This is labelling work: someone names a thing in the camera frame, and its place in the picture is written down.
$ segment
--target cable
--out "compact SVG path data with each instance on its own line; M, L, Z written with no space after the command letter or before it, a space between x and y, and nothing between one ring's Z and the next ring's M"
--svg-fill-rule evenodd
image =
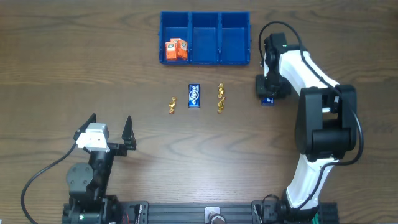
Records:
M72 153L72 151L75 149L75 147L76 147L76 143L73 143L73 146L69 149L69 151L68 151L64 156L62 156L59 160L57 160L57 161L51 163L50 165L48 165L46 168L40 170L40 171L39 171L38 173L36 173L32 178L30 178L30 180L25 184L25 187L24 187L24 189L22 190L22 193L21 193L21 207L22 207L22 210L23 210L24 213L25 213L25 216L27 217L27 219L28 219L31 223L33 223L33 224L38 224L38 223L31 217L31 215L29 215L29 212L26 210L26 206L25 206L25 194L26 194L27 188L28 188L29 185L33 182L33 180L35 180L40 174L43 174L45 171L49 170L51 167L57 165L59 162L63 161L66 157L68 157L68 156Z
M359 148L358 148L358 153L355 156L354 159L350 160L350 161L346 161L346 162L329 162L325 165L323 165L321 167L321 171L317 180L317 183L315 184L314 190L311 192L311 194L308 196L308 198L299 206L296 208L296 210L300 210L301 208L303 208L311 199L312 197L315 195L315 193L317 192L320 182L322 180L322 176L323 176L323 171L325 171L325 168L328 166L348 166L351 164L354 164L355 162L357 162L359 160L359 158L362 156L363 153L363 148L364 148L364 137L363 137L363 130L362 130L362 126L361 123L359 122L358 116L356 115L353 107L350 105L350 103L348 101L345 101L343 98L343 95L336 89L336 87L332 86L331 84L329 84L328 82L326 82L323 77L321 77L312 67L310 64L308 64L308 62L305 60L304 57L304 53L303 53L303 43L302 40L299 36L299 34L297 33L297 31L290 26L289 24L285 23L285 22L281 22L281 21L273 21L273 22L269 22L268 24L266 24L260 31L259 34L259 50L260 50L260 54L261 54L261 59L262 59L262 63L264 63L264 56L262 55L262 49L261 49L261 35L262 32L264 31L264 29L266 29L269 25L271 24L282 24L286 27L288 27L296 36L297 40L298 40L298 45L300 47L300 56L302 61L304 62L304 64L308 67L308 69L310 69L310 71L317 77L319 78L319 80L324 83L329 89L331 89L333 92L336 93L336 95L338 95L340 97L340 99L342 100L343 103L346 103L349 110L351 111L351 113L354 116L354 119L356 121L356 127L358 129L358 135L359 135Z

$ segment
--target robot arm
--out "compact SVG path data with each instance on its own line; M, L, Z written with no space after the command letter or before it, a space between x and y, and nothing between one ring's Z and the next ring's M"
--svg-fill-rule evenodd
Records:
M300 46L287 45L285 35L271 34L265 39L266 53L264 74L256 77L256 92L260 98L285 98L291 88L300 96L298 105L295 142L300 159L290 185L284 190L284 219L307 221L318 210L318 196L333 166L327 166L317 187L321 168L330 162L338 162L346 151L356 144L356 123L347 105L341 102L316 77L303 62ZM307 63L324 81L338 89L356 112L356 93L351 85L339 85L325 75L311 60L307 50L303 51ZM338 114L337 119L324 120L324 113Z

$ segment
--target blue candy bar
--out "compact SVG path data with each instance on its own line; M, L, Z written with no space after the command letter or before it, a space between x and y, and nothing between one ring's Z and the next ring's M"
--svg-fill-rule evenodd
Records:
M274 99L273 98L264 98L261 100L261 105L262 106L273 106L274 105Z
M189 108L200 107L200 84L189 84Z

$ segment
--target blue plastic container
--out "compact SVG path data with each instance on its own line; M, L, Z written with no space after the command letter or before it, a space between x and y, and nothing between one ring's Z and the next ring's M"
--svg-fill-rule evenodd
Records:
M167 65L246 65L250 62L249 12L162 12L159 60ZM167 61L170 38L188 42L188 59Z

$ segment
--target wood grain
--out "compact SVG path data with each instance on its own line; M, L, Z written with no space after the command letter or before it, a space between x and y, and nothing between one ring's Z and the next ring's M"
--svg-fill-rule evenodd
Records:
M250 11L251 64L161 65L161 11ZM295 27L325 73L358 91L365 152L357 164L333 169L321 200L338 202L341 223L396 222L395 0L1 1L0 219L28 223L19 203L24 184L66 152L91 113L108 124L112 141L133 118L138 150L115 158L108 187L121 200L251 202L280 195L299 159L297 96L263 108L254 94L257 35L272 20ZM227 96L222 115L219 82ZM199 110L186 107L188 83L201 83ZM171 96L178 99L173 116ZM60 222L67 170L87 160L76 150L31 185L26 202L36 221Z

